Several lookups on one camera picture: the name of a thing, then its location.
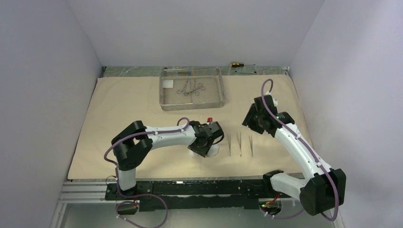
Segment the white gauze pad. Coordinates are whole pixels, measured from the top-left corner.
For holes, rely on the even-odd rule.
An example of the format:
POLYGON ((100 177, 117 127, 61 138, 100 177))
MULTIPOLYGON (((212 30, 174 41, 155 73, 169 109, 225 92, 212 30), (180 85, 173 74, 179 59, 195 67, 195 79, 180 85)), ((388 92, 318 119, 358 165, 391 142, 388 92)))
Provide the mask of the white gauze pad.
POLYGON ((174 87, 174 80, 163 80, 162 81, 162 88, 173 88, 174 87))
POLYGON ((192 158, 196 158, 196 157, 199 156, 199 154, 197 154, 197 153, 195 153, 195 152, 193 152, 191 150, 188 150, 188 152, 189 152, 189 156, 192 157, 192 158))
POLYGON ((217 155, 218 151, 219 151, 219 145, 217 145, 217 144, 212 145, 210 147, 210 149, 208 150, 207 156, 213 157, 213 156, 217 155))

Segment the thin steel tweezers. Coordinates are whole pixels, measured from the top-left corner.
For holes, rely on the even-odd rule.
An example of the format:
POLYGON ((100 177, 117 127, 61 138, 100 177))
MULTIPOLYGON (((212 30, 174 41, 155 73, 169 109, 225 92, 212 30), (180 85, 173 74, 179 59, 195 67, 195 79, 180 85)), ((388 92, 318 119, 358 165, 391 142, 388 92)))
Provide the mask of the thin steel tweezers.
POLYGON ((240 154, 240 157, 242 157, 242 137, 241 137, 241 132, 237 132, 237 142, 238 142, 238 147, 239 147, 239 154, 240 154))

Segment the beige cloth wrap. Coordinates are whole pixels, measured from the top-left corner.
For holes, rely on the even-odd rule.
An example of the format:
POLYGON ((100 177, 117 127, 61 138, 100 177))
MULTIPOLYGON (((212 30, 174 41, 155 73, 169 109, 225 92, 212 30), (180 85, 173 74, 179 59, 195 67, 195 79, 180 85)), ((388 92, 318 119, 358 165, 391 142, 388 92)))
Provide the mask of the beige cloth wrap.
POLYGON ((271 89, 278 110, 295 120, 299 131, 311 140, 294 84, 286 75, 224 76, 226 102, 221 108, 163 111, 159 104, 159 78, 107 77, 98 80, 89 104, 77 148, 67 177, 69 179, 103 179, 113 175, 115 167, 104 160, 111 140, 134 121, 146 126, 175 126, 182 117, 205 122, 211 117, 224 130, 225 139, 213 157, 189 156, 187 147, 170 146, 152 150, 136 169, 140 178, 207 178, 260 176, 273 170, 300 172, 287 150, 269 134, 258 134, 242 122, 260 90, 271 89), (237 132, 242 137, 239 154, 237 132), (231 134, 231 156, 227 136, 231 134), (251 157, 249 136, 253 136, 251 157))

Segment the surgical scissors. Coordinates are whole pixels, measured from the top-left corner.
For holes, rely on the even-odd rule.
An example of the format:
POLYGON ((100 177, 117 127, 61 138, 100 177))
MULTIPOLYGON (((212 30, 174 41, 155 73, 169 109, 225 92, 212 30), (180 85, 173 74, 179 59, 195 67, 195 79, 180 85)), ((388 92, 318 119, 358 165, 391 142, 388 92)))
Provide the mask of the surgical scissors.
POLYGON ((187 91, 187 93, 183 94, 183 95, 184 96, 189 96, 189 95, 199 96, 200 95, 200 90, 205 90, 205 89, 206 89, 206 87, 201 85, 201 86, 198 86, 198 87, 195 87, 195 88, 191 89, 190 91, 187 91))

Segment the surgical forceps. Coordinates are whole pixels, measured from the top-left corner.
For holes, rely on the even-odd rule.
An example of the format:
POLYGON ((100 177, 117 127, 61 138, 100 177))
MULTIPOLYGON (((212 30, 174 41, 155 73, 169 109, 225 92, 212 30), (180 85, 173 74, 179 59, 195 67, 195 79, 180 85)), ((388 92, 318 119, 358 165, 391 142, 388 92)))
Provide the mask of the surgical forceps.
POLYGON ((177 94, 186 94, 187 93, 186 89, 188 87, 189 81, 190 81, 189 79, 186 80, 186 82, 184 83, 182 89, 177 90, 177 94))

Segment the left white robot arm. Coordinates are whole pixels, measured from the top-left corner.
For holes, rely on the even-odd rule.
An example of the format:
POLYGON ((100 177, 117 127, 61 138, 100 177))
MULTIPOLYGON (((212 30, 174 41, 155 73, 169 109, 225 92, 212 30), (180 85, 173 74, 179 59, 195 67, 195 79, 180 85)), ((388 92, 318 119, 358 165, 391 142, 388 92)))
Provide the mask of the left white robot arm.
POLYGON ((184 118, 185 124, 177 123, 171 127, 145 126, 135 121, 111 140, 111 147, 105 152, 104 159, 113 152, 116 161, 118 194, 129 200, 136 195, 136 168, 148 153, 169 146, 187 146, 188 150, 201 156, 214 156, 218 143, 224 139, 224 131, 218 122, 200 123, 184 118))

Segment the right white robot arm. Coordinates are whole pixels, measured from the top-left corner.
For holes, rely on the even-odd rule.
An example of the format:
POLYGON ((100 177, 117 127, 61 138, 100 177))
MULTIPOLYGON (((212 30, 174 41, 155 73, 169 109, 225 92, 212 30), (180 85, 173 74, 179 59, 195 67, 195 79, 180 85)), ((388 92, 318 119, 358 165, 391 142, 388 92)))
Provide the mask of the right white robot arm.
POLYGON ((263 134, 267 132, 289 152, 302 170, 303 179, 276 170, 264 175, 262 192, 274 197, 281 192, 300 201, 311 215, 338 212, 345 199, 346 174, 334 169, 314 151, 287 112, 278 112, 271 95, 256 97, 242 122, 243 126, 263 134))

